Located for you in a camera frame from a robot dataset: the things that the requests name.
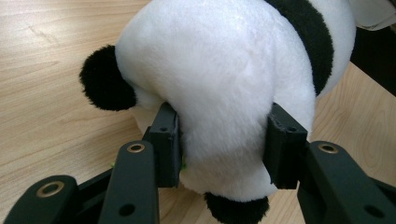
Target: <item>light wood tabletop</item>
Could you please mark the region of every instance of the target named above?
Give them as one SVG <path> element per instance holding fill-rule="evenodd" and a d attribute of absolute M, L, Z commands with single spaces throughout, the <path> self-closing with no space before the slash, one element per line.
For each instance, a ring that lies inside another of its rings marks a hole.
<path fill-rule="evenodd" d="M 78 73 L 147 2 L 0 1 L 0 220 L 36 181 L 82 183 L 141 138 L 129 111 L 89 104 Z M 350 64 L 318 100 L 312 140 L 344 147 L 367 175 L 396 186 L 395 115 L 395 97 Z M 262 223 L 304 223 L 295 190 L 279 190 L 270 205 Z M 182 187 L 160 189 L 160 210 L 161 223 L 217 223 L 203 197 Z"/>

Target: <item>black fabric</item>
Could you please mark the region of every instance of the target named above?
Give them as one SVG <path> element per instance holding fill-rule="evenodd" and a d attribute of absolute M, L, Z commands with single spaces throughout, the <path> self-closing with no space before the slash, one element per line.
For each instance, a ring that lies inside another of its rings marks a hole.
<path fill-rule="evenodd" d="M 115 46 L 94 52 L 85 61 L 79 79 L 93 105 L 104 110 L 123 110 L 136 105 L 136 95 L 121 76 Z"/>
<path fill-rule="evenodd" d="M 315 92 L 323 90 L 332 72 L 332 38 L 323 17 L 307 0 L 265 0 L 294 26 L 312 65 Z"/>
<path fill-rule="evenodd" d="M 396 34 L 389 28 L 358 29 L 350 61 L 396 96 Z"/>
<path fill-rule="evenodd" d="M 270 207 L 267 197 L 247 203 L 239 203 L 206 193 L 205 200 L 212 216 L 225 224 L 257 224 Z"/>

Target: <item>black plastic bracket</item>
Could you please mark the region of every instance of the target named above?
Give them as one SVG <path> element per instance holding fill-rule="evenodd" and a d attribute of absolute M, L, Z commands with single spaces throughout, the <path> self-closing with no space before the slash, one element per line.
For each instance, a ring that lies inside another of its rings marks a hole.
<path fill-rule="evenodd" d="M 146 141 L 124 145 L 108 184 L 99 224 L 158 224 L 154 148 Z"/>
<path fill-rule="evenodd" d="M 395 223 L 396 207 L 340 146 L 313 142 L 298 199 L 305 222 Z"/>
<path fill-rule="evenodd" d="M 298 155 L 304 150 L 306 137 L 306 129 L 280 105 L 273 104 L 268 116 L 263 162 L 277 188 L 297 188 Z"/>

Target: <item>panda head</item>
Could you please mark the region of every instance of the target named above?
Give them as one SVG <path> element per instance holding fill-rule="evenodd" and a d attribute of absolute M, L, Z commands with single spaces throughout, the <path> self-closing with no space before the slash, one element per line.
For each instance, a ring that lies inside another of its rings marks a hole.
<path fill-rule="evenodd" d="M 106 46 L 95 51 L 83 64 L 79 74 L 84 93 L 91 104 L 104 110 L 120 111 L 136 109 L 139 105 L 137 90 L 120 73 L 115 55 L 115 46 Z M 149 126 L 156 108 L 138 109 L 139 118 L 136 119 L 141 131 Z M 207 207 L 221 223 L 258 223 L 269 208 L 268 198 L 250 202 L 236 202 L 226 197 L 205 193 Z"/>

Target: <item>black panda ear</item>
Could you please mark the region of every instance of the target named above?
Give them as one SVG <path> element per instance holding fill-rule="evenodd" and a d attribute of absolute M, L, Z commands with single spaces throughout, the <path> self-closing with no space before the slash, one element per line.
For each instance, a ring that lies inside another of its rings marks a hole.
<path fill-rule="evenodd" d="M 79 79 L 93 105 L 104 110 L 124 110 L 136 105 L 136 95 L 121 76 L 116 47 L 106 46 L 85 60 Z"/>
<path fill-rule="evenodd" d="M 205 193 L 205 200 L 212 216 L 225 224 L 257 224 L 270 207 L 267 197 L 240 203 Z"/>

